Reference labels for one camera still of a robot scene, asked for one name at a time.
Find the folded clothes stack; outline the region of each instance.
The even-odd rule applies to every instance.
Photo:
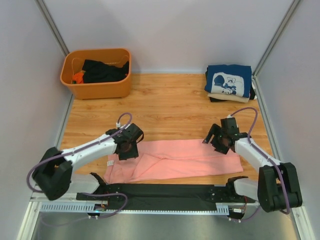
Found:
[[[236,101],[247,103],[256,98],[250,66],[209,65],[205,73],[211,102]]]
[[[123,67],[105,64],[101,61],[84,61],[82,71],[72,77],[73,84],[93,84],[119,82],[127,77],[129,73],[129,62]]]

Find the cartoon print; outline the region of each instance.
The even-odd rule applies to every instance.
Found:
[[[244,94],[244,79],[240,76],[219,72],[213,75],[213,82],[212,90],[215,90],[215,93],[232,94],[241,97]]]

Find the laundry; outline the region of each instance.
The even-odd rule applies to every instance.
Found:
[[[204,90],[210,94],[250,97],[252,70],[242,65],[209,65]]]
[[[82,70],[85,71],[83,75],[85,84],[119,82],[129,74],[129,62],[127,61],[123,67],[116,67],[101,61],[86,59]]]
[[[78,72],[72,77],[72,84],[83,84],[84,83],[84,71]]]
[[[208,71],[205,72],[205,78],[208,78]],[[210,102],[217,103],[217,102],[225,102],[225,101],[236,101],[240,103],[247,103],[249,100],[256,99],[256,92],[254,89],[253,83],[251,83],[249,98],[247,97],[240,97],[233,94],[224,94],[224,93],[208,93],[207,95],[210,99]]]
[[[239,173],[239,155],[215,151],[202,139],[142,141],[139,157],[119,160],[108,156],[104,179],[108,184]]]
[[[225,100],[225,101],[236,101],[240,103],[247,103],[249,102],[248,97],[241,97],[236,95],[227,95],[227,94],[219,94],[219,93],[208,93],[209,98],[213,98],[215,100]]]

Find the beige folded garment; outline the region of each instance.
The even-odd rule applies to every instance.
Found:
[[[240,103],[249,102],[249,98],[236,96],[233,94],[208,93],[208,97],[214,98],[214,99],[220,99],[220,100],[236,101],[236,102],[240,102]]]

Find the white label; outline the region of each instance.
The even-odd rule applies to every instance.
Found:
[[[106,162],[106,166],[109,167],[109,166],[113,166],[115,163],[115,161],[111,160],[111,161],[107,161]]]
[[[242,210],[241,210],[241,209],[238,209],[238,208],[234,208],[234,209],[233,209],[233,212],[240,214],[240,213],[242,213]]]

